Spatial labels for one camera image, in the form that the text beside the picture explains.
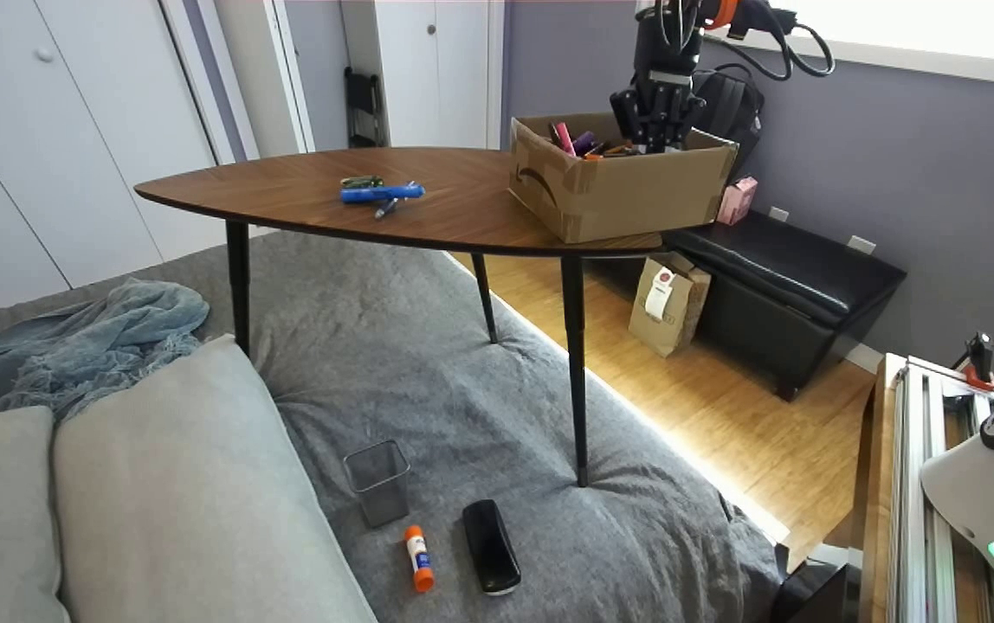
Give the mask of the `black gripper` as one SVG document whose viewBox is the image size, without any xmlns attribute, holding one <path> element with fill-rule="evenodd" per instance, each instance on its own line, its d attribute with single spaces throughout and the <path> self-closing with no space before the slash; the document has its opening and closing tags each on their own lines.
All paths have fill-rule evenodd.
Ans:
<svg viewBox="0 0 994 623">
<path fill-rule="evenodd" d="M 639 49 L 628 89 L 610 97 L 620 136 L 644 152 L 681 149 L 702 97 L 690 49 Z"/>
</svg>

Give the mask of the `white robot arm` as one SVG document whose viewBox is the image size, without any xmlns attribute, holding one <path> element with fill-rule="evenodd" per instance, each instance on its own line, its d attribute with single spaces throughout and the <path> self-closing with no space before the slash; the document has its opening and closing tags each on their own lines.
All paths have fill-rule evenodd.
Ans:
<svg viewBox="0 0 994 623">
<path fill-rule="evenodd" d="M 822 61 L 805 61 L 785 40 L 800 28 L 794 11 L 770 0 L 633 0 L 639 46 L 632 88 L 612 94 L 620 136 L 642 152 L 678 149 L 702 101 L 695 97 L 699 33 L 726 31 L 730 53 L 748 31 L 778 46 L 778 81 L 794 74 L 830 77 L 827 40 L 806 28 Z M 928 506 L 994 566 L 994 411 L 961 445 L 917 469 Z"/>
</svg>

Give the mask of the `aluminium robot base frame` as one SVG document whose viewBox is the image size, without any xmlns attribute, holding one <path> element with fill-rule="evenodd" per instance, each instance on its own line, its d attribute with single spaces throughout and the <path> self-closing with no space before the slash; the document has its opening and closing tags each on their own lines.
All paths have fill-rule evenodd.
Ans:
<svg viewBox="0 0 994 623">
<path fill-rule="evenodd" d="M 864 623 L 994 623 L 994 566 L 924 497 L 917 469 L 994 411 L 994 388 L 917 358 L 879 361 L 864 468 Z"/>
</svg>

